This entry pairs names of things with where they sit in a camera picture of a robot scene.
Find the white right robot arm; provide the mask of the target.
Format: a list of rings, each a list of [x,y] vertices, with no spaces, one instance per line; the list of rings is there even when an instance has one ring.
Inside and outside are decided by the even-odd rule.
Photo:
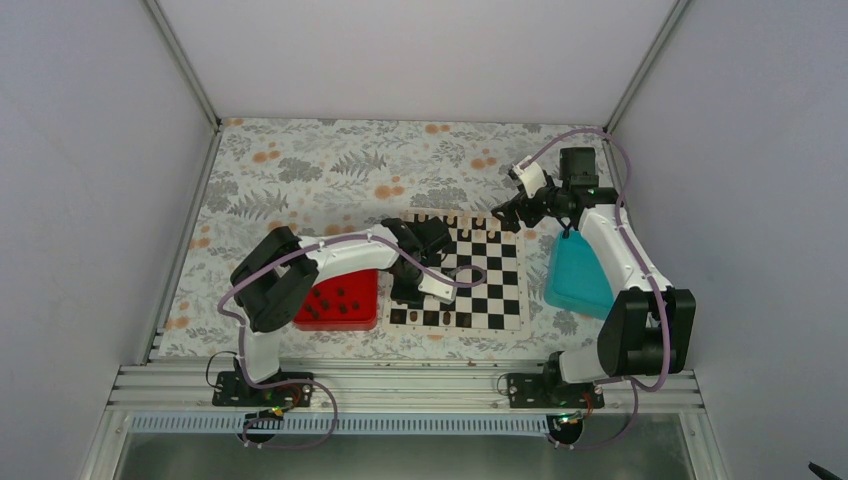
[[[531,157],[512,166],[518,192],[492,213],[511,232],[545,217],[567,219],[597,258],[615,300],[592,346],[557,356],[558,370],[541,382],[543,397],[565,407],[578,397],[580,384],[639,375],[655,377],[649,388],[656,391],[685,366],[694,295],[675,288],[650,261],[619,192],[601,186],[592,148],[563,148],[559,161],[558,180]]]

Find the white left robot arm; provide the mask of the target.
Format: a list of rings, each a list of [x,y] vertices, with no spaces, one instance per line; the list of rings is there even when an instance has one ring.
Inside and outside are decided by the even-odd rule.
[[[299,237],[288,227],[273,230],[232,272],[232,287],[218,303],[219,312],[239,324],[239,392],[255,405],[276,396],[283,329],[318,283],[384,271],[393,277],[391,297],[397,303],[452,303],[462,283],[425,264],[451,242],[440,219],[388,218],[364,230],[323,237]]]

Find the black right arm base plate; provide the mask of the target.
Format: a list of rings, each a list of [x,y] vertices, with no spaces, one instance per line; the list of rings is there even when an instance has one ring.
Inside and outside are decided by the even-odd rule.
[[[567,384],[558,378],[546,379],[542,374],[508,373],[498,389],[507,397],[512,409],[580,409],[604,408],[600,387],[592,383]]]

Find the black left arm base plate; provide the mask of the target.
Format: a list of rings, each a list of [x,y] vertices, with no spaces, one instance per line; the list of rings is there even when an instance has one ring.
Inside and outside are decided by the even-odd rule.
[[[241,378],[240,371],[219,373],[215,388],[211,403],[216,407],[309,407],[312,395],[311,386],[304,383],[256,389]]]

